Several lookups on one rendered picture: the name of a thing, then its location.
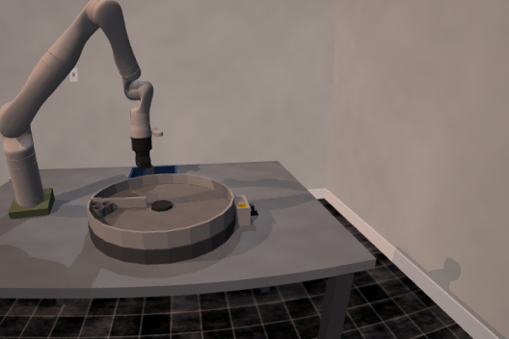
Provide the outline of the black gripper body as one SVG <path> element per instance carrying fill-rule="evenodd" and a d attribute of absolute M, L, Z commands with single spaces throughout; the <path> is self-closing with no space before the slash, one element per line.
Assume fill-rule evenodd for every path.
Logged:
<path fill-rule="evenodd" d="M 152 149 L 152 136 L 163 137 L 163 132 L 158 128 L 150 129 L 150 123 L 131 124 L 132 150 L 136 153 L 136 166 L 140 170 L 151 168 L 149 151 Z"/>

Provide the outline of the blue open crate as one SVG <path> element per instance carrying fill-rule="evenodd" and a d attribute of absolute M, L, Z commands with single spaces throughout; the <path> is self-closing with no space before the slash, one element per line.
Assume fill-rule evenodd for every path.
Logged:
<path fill-rule="evenodd" d="M 133 175 L 132 175 L 133 172 Z M 163 173 L 177 173 L 176 166 L 158 166 L 154 167 L 154 174 L 163 174 Z M 139 177 L 147 175 L 146 169 L 132 168 L 129 173 L 128 178 Z M 127 178 L 127 179 L 128 179 Z"/>

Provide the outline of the grey metal ring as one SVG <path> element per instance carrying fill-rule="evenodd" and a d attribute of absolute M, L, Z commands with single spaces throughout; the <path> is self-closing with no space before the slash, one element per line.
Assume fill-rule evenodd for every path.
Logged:
<path fill-rule="evenodd" d="M 101 205 L 103 205 L 105 207 L 106 214 L 110 214 L 114 211 L 112 201 L 104 201 L 101 203 Z"/>
<path fill-rule="evenodd" d="M 105 212 L 105 207 L 103 205 L 97 205 L 94 207 L 94 217 L 95 218 L 101 219 L 101 218 L 104 218 L 105 216 L 106 216 L 106 212 Z"/>
<path fill-rule="evenodd" d="M 100 201 L 95 201 L 95 202 L 91 203 L 92 213 L 94 213 L 94 207 L 97 206 L 97 205 L 101 205 L 101 202 Z"/>

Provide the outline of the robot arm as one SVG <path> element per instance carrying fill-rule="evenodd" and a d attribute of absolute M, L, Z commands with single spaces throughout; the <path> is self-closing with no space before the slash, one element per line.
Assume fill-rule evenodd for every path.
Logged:
<path fill-rule="evenodd" d="M 121 6 L 115 0 L 91 0 L 42 56 L 18 96 L 0 108 L 9 181 L 19 206 L 32 207 L 44 200 L 30 124 L 44 101 L 73 70 L 86 42 L 99 28 L 112 46 L 125 96 L 141 100 L 140 106 L 130 111 L 131 124 L 149 123 L 153 86 L 149 81 L 136 81 L 141 70 L 128 39 Z"/>

